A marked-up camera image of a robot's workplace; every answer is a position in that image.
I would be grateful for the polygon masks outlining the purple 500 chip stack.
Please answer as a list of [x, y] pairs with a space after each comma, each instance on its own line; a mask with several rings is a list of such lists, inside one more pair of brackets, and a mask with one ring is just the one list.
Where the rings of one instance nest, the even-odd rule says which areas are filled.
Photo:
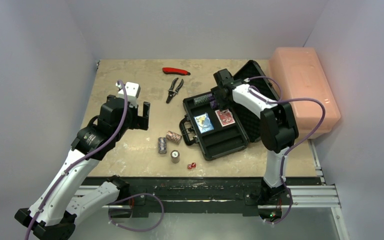
[[210, 107], [211, 107], [213, 110], [216, 110], [216, 109], [218, 109], [219, 105], [218, 105], [218, 103], [217, 103], [216, 100], [212, 100], [212, 101], [210, 102]]

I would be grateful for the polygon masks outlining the red playing card deck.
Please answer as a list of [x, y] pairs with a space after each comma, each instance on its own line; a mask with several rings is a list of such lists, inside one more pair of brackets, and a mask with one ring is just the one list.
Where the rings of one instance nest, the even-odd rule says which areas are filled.
[[222, 127], [226, 127], [226, 126], [233, 125], [236, 123], [234, 116], [229, 109], [226, 109], [226, 110], [217, 109], [215, 111], [215, 114], [216, 114], [216, 116], [220, 122], [220, 125]]

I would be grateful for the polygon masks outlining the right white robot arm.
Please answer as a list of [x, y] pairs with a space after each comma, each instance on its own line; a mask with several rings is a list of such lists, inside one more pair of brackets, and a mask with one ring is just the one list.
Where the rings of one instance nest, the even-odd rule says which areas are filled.
[[260, 196], [268, 204], [280, 198], [278, 187], [285, 180], [287, 151], [292, 149], [299, 132], [292, 107], [287, 102], [270, 99], [249, 79], [235, 80], [227, 69], [213, 74], [216, 87], [211, 89], [218, 109], [224, 111], [234, 103], [249, 110], [259, 119], [260, 139], [267, 149], [266, 169]]

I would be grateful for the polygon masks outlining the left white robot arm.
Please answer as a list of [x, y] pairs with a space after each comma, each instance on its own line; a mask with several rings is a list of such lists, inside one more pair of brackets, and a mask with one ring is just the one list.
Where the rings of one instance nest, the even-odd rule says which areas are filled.
[[20, 208], [15, 219], [27, 227], [25, 238], [67, 240], [85, 218], [104, 205], [129, 202], [130, 185], [113, 175], [98, 188], [74, 200], [89, 173], [103, 160], [128, 129], [148, 130], [151, 104], [143, 103], [142, 115], [131, 100], [108, 95], [98, 115], [79, 130], [67, 158], [42, 196], [29, 208]]

